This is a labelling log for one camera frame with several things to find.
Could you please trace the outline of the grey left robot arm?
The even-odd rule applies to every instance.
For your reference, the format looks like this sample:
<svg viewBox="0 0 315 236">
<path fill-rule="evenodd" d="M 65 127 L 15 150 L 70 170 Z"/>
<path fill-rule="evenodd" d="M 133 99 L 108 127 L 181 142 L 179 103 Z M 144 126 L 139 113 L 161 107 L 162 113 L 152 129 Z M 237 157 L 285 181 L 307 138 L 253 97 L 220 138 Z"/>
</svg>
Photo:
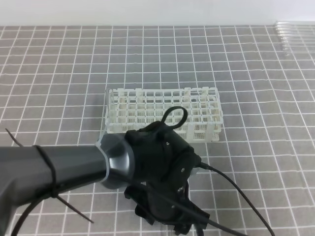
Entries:
<svg viewBox="0 0 315 236">
<path fill-rule="evenodd" d="M 0 149 L 0 233 L 16 209 L 28 205 L 13 229 L 43 200 L 97 181 L 108 189 L 125 187 L 135 212 L 186 234 L 203 235 L 209 214 L 188 198 L 188 178 L 201 158 L 174 130 L 156 121 L 124 134 L 104 134 L 94 146 L 30 146 Z"/>
</svg>

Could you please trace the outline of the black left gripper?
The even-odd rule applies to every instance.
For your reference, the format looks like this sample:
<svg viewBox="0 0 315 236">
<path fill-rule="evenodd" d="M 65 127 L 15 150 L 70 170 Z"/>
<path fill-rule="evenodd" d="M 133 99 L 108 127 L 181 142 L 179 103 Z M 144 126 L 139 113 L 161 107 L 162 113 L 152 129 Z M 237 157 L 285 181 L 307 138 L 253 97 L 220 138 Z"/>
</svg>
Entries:
<svg viewBox="0 0 315 236">
<path fill-rule="evenodd" d="M 206 218 L 210 217 L 189 199 L 188 178 L 193 168 L 201 163 L 201 158 L 179 134 L 166 124 L 155 121 L 145 128 L 126 132 L 125 139 L 134 154 L 135 181 L 144 182 L 174 202 Z M 136 202 L 135 214 L 148 224 L 160 222 L 174 226 L 176 235 L 186 235 L 192 226 L 198 235 L 203 235 L 207 227 L 206 223 L 167 203 L 155 193 L 129 186 L 125 197 Z"/>
</svg>

